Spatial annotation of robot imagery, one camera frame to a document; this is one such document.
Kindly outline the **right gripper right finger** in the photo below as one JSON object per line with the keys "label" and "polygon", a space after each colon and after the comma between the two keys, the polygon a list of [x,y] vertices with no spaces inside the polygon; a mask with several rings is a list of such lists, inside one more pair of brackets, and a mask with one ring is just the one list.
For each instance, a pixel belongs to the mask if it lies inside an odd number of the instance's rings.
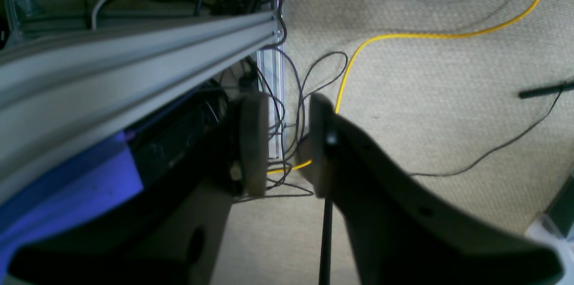
{"label": "right gripper right finger", "polygon": [[556,252],[422,187],[329,99],[310,97],[308,180],[339,209],[363,285],[553,285]]}

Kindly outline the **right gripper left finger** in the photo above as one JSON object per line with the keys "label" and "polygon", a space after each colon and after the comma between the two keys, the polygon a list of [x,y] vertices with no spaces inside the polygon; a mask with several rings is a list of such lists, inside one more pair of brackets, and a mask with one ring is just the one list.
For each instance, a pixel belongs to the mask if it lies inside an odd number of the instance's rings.
{"label": "right gripper left finger", "polygon": [[33,285],[206,285],[236,197],[266,192],[268,109],[262,93],[241,96],[159,181],[21,247],[9,275]]}

